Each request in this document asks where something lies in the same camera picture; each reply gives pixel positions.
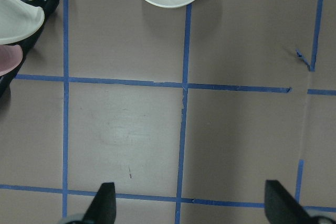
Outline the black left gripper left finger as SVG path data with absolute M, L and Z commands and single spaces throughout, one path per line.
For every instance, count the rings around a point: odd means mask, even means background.
M 116 215 L 115 185 L 114 183 L 103 183 L 85 212 L 81 222 L 114 224 Z

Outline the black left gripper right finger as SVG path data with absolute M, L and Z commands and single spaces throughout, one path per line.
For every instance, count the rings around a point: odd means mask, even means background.
M 321 223 L 321 217 L 310 216 L 278 180 L 266 180 L 264 205 L 269 223 Z

